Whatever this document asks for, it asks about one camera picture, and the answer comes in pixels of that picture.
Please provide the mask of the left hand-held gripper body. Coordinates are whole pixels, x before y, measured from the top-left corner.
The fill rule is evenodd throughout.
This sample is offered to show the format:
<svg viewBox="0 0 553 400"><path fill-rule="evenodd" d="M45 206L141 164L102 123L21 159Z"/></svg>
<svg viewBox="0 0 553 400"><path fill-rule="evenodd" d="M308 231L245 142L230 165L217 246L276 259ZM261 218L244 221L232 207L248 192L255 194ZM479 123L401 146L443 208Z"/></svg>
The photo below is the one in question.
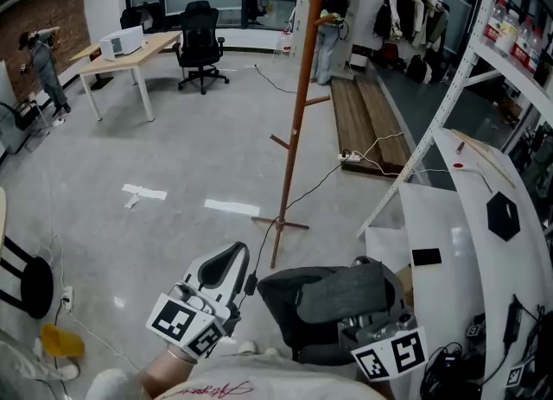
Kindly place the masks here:
<svg viewBox="0 0 553 400"><path fill-rule="evenodd" d="M159 295L146 328L193 359L200 359L232 335L241 320L234 294L210 296L205 290L178 281Z"/></svg>

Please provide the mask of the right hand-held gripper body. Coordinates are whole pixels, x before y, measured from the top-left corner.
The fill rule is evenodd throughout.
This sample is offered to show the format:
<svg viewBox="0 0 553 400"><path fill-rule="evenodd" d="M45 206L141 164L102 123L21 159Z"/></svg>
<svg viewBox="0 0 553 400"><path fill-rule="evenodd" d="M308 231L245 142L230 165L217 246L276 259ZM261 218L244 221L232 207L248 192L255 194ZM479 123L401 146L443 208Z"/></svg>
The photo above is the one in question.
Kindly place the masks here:
<svg viewBox="0 0 553 400"><path fill-rule="evenodd" d="M377 321L361 316L339 323L340 346L371 381L400 378L429 361L424 327L410 311Z"/></svg>

